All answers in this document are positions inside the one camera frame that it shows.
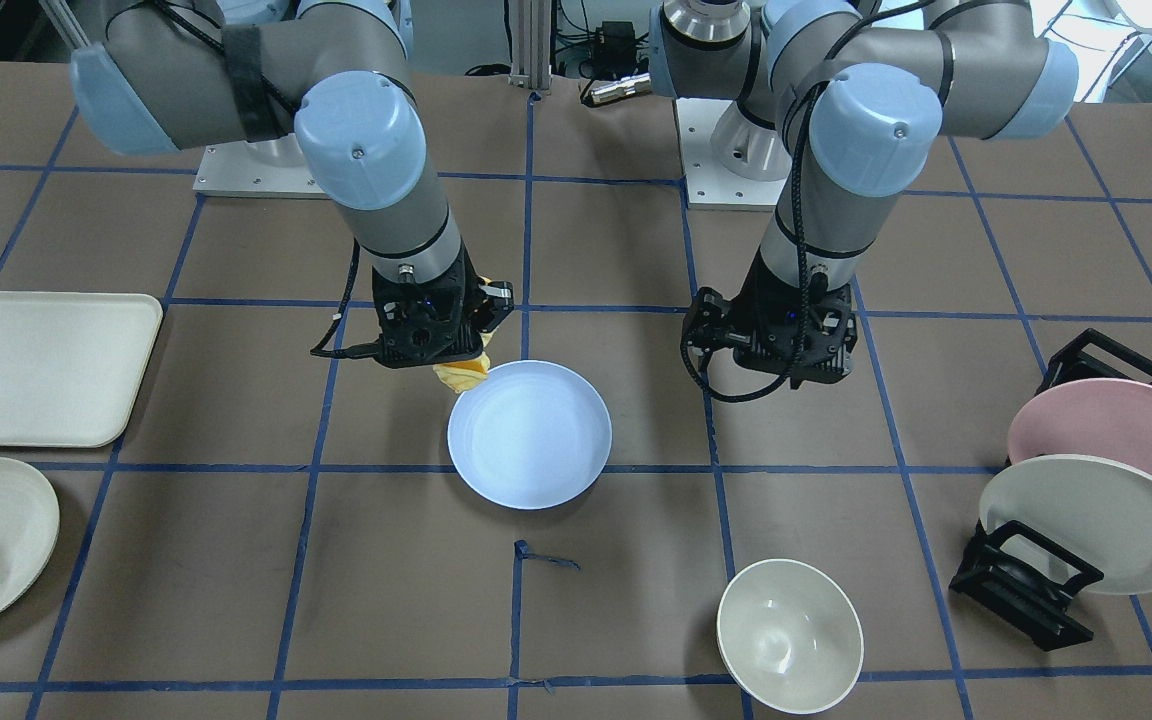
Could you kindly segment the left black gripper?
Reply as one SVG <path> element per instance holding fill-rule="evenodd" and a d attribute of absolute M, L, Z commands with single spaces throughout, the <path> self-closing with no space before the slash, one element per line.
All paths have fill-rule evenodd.
<path fill-rule="evenodd" d="M 699 364 L 691 365 L 691 378 L 699 386 L 722 350 L 741 367 L 776 377 L 773 386 L 840 382 L 851 373 L 856 342 L 850 283 L 828 290 L 827 275 L 813 272 L 799 290 L 782 282 L 760 253 L 733 300 L 708 286 L 692 296 L 691 359 Z"/>

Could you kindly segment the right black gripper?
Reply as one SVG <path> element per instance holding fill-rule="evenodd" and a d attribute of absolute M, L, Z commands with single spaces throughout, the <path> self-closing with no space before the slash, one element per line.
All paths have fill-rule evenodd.
<path fill-rule="evenodd" d="M 515 310 L 515 287 L 483 281 L 467 249 L 431 281 L 392 281 L 371 270 L 372 304 L 380 334 L 372 359 L 408 367 L 468 361 Z"/>

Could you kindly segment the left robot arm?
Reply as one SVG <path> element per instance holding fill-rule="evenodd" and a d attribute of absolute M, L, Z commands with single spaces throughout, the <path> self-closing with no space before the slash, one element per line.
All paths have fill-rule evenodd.
<path fill-rule="evenodd" d="M 940 136 L 1039 138 L 1079 81 L 1068 46 L 1039 38 L 1026 1 L 915 1 L 923 26 L 887 26 L 849 1 L 664 1 L 650 26 L 657 94 L 751 109 L 790 159 L 741 290 L 696 291 L 687 373 L 730 353 L 771 388 L 841 381 L 858 341 L 852 279 Z"/>

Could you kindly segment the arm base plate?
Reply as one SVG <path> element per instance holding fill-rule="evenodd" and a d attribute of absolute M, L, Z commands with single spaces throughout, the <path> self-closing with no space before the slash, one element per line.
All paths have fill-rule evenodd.
<path fill-rule="evenodd" d="M 306 167 L 297 138 L 209 145 L 200 156 L 194 190 L 229 199 L 325 199 Z"/>
<path fill-rule="evenodd" d="M 735 101 L 675 104 L 679 149 L 694 209 L 774 209 L 791 170 L 791 156 L 774 129 L 756 124 Z"/>

